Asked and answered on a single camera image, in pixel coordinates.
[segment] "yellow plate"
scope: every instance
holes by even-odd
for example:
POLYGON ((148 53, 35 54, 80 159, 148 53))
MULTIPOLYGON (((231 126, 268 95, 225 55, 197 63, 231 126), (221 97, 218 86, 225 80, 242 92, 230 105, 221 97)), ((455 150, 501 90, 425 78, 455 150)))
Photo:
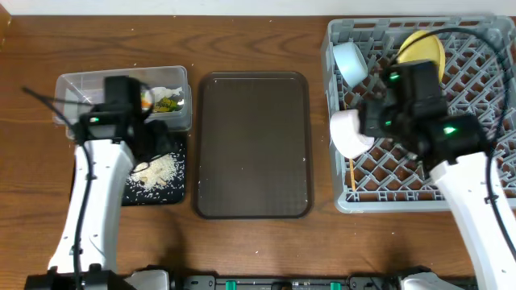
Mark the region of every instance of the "yellow plate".
MULTIPOLYGON (((405 42, 400 47, 400 50, 405 48, 407 45, 412 43, 412 41, 417 38, 425 35, 427 31, 416 31, 409 38, 405 40, 405 42)), ((444 65, 446 61, 446 57, 444 55, 444 47, 441 43, 441 40, 435 35, 428 36, 425 39, 419 40, 417 43, 414 43, 406 51, 404 51, 398 58, 398 63, 404 63, 408 61, 415 60, 431 60, 435 64, 437 64, 439 68, 439 81, 443 79, 444 74, 444 65)))

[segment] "transparent food container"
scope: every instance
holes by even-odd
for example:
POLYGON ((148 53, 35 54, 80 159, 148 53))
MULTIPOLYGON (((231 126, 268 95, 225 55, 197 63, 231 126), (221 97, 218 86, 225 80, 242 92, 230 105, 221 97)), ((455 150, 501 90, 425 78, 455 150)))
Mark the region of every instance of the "transparent food container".
MULTIPOLYGON (((173 112, 152 113, 146 122, 152 120, 164 121, 171 131, 187 131, 192 126, 192 96, 186 77, 186 68, 182 66, 166 66, 155 68, 126 68, 98 72, 67 73, 59 76, 56 84, 56 98, 79 103, 98 104, 104 102, 104 78, 113 76, 134 77, 147 84, 150 88, 166 87, 167 89, 182 88, 175 101, 181 101, 182 107, 173 112)), ((88 112, 89 106, 64 104, 55 101, 54 106, 74 124, 80 114, 88 112)), ((64 124, 54 116, 56 124, 64 124)))

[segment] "brown wooden tabletop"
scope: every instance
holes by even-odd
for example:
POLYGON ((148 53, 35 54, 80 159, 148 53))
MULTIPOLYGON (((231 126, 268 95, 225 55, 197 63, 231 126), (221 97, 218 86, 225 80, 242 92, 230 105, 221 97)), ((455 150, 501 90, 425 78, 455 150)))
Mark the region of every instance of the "brown wooden tabletop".
MULTIPOLYGON (((179 205, 122 209, 118 266, 163 264, 183 274, 345 276, 419 264, 471 276, 450 213, 344 214, 333 204, 320 46, 332 17, 14 17, 0 52, 0 288, 46 272, 63 230, 73 144, 52 114, 22 94, 53 96, 63 73, 183 65, 193 103, 210 72, 297 71, 309 81, 314 159, 312 211, 299 220, 207 221, 179 205)), ((195 122, 188 163, 196 155, 195 122)))

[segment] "black speckled tray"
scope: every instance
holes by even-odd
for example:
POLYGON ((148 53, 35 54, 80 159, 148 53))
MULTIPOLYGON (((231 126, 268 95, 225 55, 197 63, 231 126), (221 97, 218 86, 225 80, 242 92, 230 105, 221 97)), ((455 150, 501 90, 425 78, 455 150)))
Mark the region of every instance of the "black speckled tray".
POLYGON ((215 219, 307 214, 313 188, 305 77, 214 72, 198 101, 197 212, 215 219))
POLYGON ((177 174, 169 180, 163 189, 152 192, 144 192, 144 188, 138 185, 132 186, 126 183, 123 193, 122 206, 127 205, 166 205, 176 204, 183 200, 186 191, 186 133, 172 133, 178 145, 178 151, 170 153, 177 162, 177 174))

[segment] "green tape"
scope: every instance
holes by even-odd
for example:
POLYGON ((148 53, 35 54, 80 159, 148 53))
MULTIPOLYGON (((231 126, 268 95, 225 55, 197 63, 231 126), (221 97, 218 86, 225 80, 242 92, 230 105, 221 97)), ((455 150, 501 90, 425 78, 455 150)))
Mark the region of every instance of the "green tape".
POLYGON ((236 281, 226 281, 226 290, 236 290, 236 281))
POLYGON ((330 283, 330 290, 340 290, 340 283, 339 282, 331 282, 330 283))

